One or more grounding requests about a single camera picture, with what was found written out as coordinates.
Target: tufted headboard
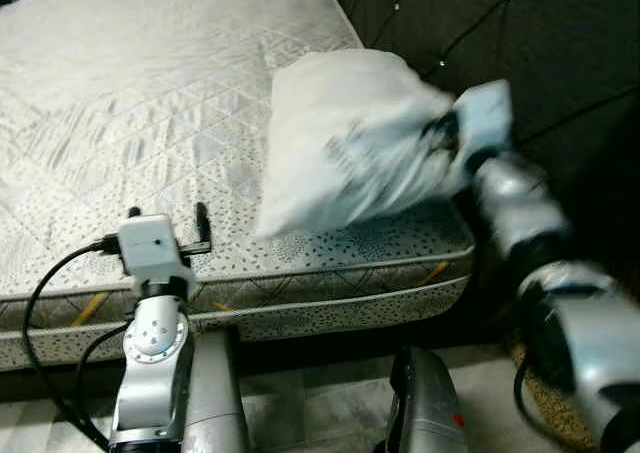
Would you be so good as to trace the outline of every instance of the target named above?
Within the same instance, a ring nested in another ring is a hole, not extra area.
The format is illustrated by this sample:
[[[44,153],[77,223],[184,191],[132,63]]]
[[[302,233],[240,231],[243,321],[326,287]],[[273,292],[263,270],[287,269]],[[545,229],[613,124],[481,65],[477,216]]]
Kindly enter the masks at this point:
[[[367,47],[425,81],[461,93],[507,78],[515,146],[577,224],[607,223],[618,246],[640,231],[639,0],[339,1]]]

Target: quilted mattress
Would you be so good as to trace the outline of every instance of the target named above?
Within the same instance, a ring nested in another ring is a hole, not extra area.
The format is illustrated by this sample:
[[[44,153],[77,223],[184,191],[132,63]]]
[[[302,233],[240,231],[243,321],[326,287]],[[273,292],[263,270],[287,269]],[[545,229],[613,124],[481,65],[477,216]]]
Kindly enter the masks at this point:
[[[0,369],[26,364],[17,330],[39,278],[134,205],[169,214],[187,243],[194,204],[207,204],[196,327],[236,325],[252,341],[376,327],[461,294],[473,241],[449,204],[252,235],[273,71],[360,45],[335,0],[22,0],[0,10],[0,31]],[[122,321],[129,285],[97,255],[58,274],[34,317],[45,361],[75,361]]]

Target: black cable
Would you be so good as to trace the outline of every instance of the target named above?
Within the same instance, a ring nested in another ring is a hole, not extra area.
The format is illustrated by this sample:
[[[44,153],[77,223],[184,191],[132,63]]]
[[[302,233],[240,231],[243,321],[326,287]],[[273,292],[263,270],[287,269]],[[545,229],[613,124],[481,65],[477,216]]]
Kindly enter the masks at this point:
[[[524,404],[524,398],[522,397],[522,386],[524,384],[524,377],[527,373],[527,370],[529,369],[529,366],[530,360],[525,355],[522,363],[518,367],[516,377],[513,380],[513,398],[516,402],[516,407],[518,408],[520,416],[522,416],[524,421],[531,427],[531,429],[560,447],[560,449],[562,449],[563,451],[566,451],[568,453],[586,453],[586,449],[580,448],[577,445],[571,443],[569,440],[558,435],[547,425],[534,418],[529,410],[527,410],[527,407]]]
[[[44,370],[38,355],[33,349],[33,343],[31,342],[31,338],[29,337],[29,327],[31,324],[31,316],[33,315],[33,310],[36,305],[36,301],[40,297],[40,293],[46,286],[46,284],[53,278],[53,276],[67,263],[71,260],[84,255],[85,253],[89,253],[91,251],[100,251],[102,249],[104,241],[93,243],[89,246],[85,246],[84,248],[80,248],[79,250],[74,251],[73,253],[68,254],[58,263],[56,263],[53,268],[51,268],[46,275],[40,280],[38,286],[33,291],[29,301],[27,302],[27,307],[24,314],[24,321],[22,323],[22,342],[24,346],[25,354],[31,363],[32,368],[35,370],[36,374],[40,378],[40,380],[44,383],[44,386],[47,390],[47,393],[51,397],[51,400],[58,407],[65,420],[75,426],[78,430],[80,430],[84,435],[87,436],[92,442],[94,442],[100,449],[103,451],[108,451],[109,442],[107,439],[100,433],[96,435],[94,431],[91,430],[91,427],[88,427],[84,424],[84,422],[80,419],[76,411],[64,400],[53,381],[49,378],[47,373]]]
[[[87,365],[87,362],[89,361],[89,357],[94,352],[94,350],[98,348],[98,346],[100,346],[105,341],[125,331],[130,324],[131,322],[128,321],[124,325],[121,325],[111,331],[108,331],[107,333],[93,340],[93,342],[87,347],[87,349],[84,350],[84,353],[82,354],[82,358],[80,358],[80,362],[76,366],[75,381],[74,381],[75,389],[76,389],[76,410],[78,411],[78,416],[80,417],[80,419],[84,421],[87,427],[90,428],[92,433],[96,436],[98,435],[102,436],[102,433],[100,432],[100,430],[98,430],[98,428],[95,426],[95,424],[91,420],[91,416],[89,416],[89,413],[87,410],[87,404],[84,401],[85,400],[84,383],[82,379],[82,374],[84,372],[85,366]]]

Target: tiled floor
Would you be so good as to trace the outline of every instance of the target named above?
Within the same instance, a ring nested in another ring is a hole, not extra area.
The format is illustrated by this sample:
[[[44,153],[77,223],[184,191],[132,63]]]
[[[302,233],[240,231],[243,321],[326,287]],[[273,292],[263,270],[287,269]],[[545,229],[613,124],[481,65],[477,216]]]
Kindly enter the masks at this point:
[[[458,390],[472,453],[557,453],[532,433],[511,398],[515,370],[498,347],[438,352]],[[370,453],[384,437],[392,391],[390,358],[243,379],[241,391],[255,451]],[[94,402],[108,430],[108,401]],[[94,453],[46,400],[0,404],[0,451]]]

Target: pillowcase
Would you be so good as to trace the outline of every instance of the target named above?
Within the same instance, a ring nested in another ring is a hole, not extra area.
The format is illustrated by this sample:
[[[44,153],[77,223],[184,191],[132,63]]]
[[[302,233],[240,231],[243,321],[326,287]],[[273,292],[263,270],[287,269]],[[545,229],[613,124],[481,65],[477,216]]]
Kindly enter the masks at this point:
[[[469,152],[452,107],[391,53],[309,53],[278,70],[257,236],[342,228],[454,194]]]

